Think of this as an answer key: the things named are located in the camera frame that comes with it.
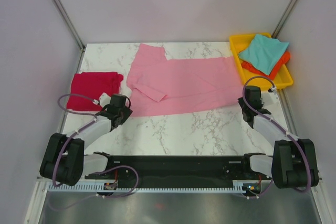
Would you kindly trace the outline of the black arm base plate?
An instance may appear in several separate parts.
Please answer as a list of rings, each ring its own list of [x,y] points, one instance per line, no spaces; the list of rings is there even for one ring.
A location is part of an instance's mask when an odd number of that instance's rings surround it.
[[[234,180],[267,180],[247,169],[242,156],[109,156],[105,174],[122,186],[228,186]]]

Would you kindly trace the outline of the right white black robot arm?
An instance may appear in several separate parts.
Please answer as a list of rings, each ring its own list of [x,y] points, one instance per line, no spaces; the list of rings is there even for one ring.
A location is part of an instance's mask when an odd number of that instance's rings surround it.
[[[263,108],[261,90],[257,86],[244,86],[238,99],[243,120],[261,134],[273,147],[273,154],[245,154],[240,166],[248,179],[258,173],[273,179],[280,188],[293,188],[305,192],[319,183],[315,146],[312,140],[302,139],[288,132],[271,112]]]

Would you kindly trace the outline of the pink t shirt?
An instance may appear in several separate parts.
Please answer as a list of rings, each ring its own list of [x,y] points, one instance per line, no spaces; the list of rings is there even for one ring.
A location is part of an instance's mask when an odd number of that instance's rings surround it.
[[[243,86],[232,57],[170,59],[141,44],[127,76],[133,117],[193,113],[233,105]]]

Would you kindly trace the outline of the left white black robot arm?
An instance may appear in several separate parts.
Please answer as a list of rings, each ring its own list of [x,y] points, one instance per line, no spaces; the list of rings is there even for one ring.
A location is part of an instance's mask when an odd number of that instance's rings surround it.
[[[60,104],[65,97],[79,97],[89,100],[100,110],[96,113],[67,109]],[[92,117],[91,121],[66,134],[51,135],[39,169],[41,177],[50,179],[54,187],[74,186],[82,176],[97,173],[111,178],[115,165],[108,161],[106,154],[85,155],[93,142],[115,130],[131,116],[131,100],[122,94],[111,96],[102,93],[99,99],[80,94],[64,94],[59,97],[58,106],[67,113]]]

